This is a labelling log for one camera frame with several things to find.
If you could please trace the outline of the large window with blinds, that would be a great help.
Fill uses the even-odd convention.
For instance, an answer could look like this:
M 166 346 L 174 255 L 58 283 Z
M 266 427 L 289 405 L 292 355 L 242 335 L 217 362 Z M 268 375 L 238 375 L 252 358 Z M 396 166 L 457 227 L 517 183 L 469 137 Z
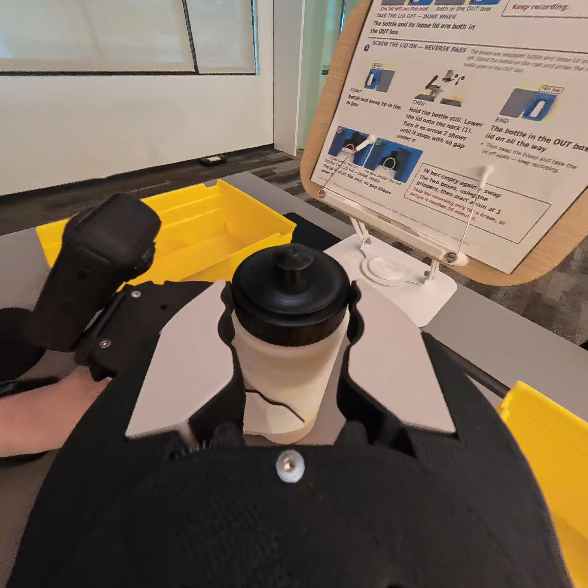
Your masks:
M 1 75 L 256 75 L 256 1 L 1 1 Z

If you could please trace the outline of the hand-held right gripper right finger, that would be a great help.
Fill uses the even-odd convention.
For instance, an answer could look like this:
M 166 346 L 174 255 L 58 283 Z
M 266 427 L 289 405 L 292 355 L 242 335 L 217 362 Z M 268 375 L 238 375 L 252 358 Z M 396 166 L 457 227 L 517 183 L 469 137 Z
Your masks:
M 363 279 L 352 283 L 337 406 L 378 434 L 386 416 L 421 430 L 456 433 L 421 329 Z

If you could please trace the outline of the black bottle lid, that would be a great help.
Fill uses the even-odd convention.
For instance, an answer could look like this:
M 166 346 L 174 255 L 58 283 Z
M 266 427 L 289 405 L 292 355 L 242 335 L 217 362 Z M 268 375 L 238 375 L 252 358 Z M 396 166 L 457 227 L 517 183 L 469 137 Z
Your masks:
M 316 249 L 289 243 L 248 256 L 231 280 L 240 325 L 262 342 L 303 347 L 328 338 L 345 317 L 350 279 Z

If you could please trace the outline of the yellow plastic bin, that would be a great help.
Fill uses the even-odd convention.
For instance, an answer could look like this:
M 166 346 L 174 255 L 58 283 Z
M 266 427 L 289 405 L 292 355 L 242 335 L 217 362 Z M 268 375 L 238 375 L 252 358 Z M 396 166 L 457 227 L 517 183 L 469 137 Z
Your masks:
M 296 223 L 228 182 L 142 199 L 161 219 L 151 268 L 129 284 L 230 281 L 251 254 L 289 244 Z
M 525 455 L 575 587 L 587 587 L 587 422 L 524 382 L 497 408 Z

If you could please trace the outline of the person's left forearm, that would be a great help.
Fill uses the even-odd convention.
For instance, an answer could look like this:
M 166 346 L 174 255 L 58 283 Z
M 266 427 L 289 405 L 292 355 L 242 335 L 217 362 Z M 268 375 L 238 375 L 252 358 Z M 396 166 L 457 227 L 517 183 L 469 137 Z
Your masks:
M 109 385 L 78 367 L 55 384 L 1 399 L 1 458 L 59 449 Z

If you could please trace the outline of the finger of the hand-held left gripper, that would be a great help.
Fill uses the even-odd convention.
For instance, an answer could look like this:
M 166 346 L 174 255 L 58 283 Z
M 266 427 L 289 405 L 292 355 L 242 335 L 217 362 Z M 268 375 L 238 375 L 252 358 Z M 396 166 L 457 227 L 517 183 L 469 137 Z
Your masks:
M 248 435 L 281 435 L 301 430 L 305 420 L 282 401 L 274 401 L 258 390 L 246 389 L 243 432 Z

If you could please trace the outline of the white plastic bottle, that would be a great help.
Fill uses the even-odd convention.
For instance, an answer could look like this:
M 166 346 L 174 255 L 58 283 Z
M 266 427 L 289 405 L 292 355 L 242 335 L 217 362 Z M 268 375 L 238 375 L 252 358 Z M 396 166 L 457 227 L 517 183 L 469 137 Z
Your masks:
M 336 358 L 349 323 L 349 311 L 326 339 L 299 347 L 283 347 L 263 342 L 250 334 L 232 314 L 236 349 L 245 389 L 258 390 L 274 401 L 282 401 L 304 420 L 301 430 L 262 436 L 270 442 L 287 445 L 305 437 L 315 425 Z

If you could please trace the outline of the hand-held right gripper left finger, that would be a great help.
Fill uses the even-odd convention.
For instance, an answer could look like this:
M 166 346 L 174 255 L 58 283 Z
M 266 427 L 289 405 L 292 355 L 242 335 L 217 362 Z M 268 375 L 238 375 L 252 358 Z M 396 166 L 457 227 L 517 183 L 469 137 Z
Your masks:
M 231 286 L 208 286 L 161 330 L 126 437 L 175 432 L 211 439 L 233 423 L 243 432 L 245 385 L 232 342 Z

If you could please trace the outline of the printed instruction sheet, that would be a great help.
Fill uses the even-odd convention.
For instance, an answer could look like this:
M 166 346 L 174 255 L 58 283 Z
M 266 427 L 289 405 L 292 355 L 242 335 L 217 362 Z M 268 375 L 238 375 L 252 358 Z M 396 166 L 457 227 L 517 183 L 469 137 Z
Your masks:
M 310 169 L 514 274 L 587 188 L 587 1 L 371 1 Z

